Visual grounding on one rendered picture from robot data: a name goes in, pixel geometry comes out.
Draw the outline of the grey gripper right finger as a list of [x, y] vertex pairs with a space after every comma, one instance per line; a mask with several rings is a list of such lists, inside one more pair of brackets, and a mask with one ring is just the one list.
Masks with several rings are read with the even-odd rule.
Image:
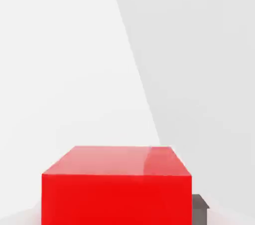
[[193, 194], [192, 225], [237, 225], [237, 222], [211, 209], [200, 194]]

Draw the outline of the small red cube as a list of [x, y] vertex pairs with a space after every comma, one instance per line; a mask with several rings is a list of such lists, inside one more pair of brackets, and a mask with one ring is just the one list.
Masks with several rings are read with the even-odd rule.
[[41, 225], [192, 225], [192, 176], [170, 147], [76, 146], [42, 174]]

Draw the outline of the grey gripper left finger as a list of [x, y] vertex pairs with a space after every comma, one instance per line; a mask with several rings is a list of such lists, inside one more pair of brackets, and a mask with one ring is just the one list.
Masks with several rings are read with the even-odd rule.
[[33, 208], [4, 217], [3, 225], [41, 225], [41, 202]]

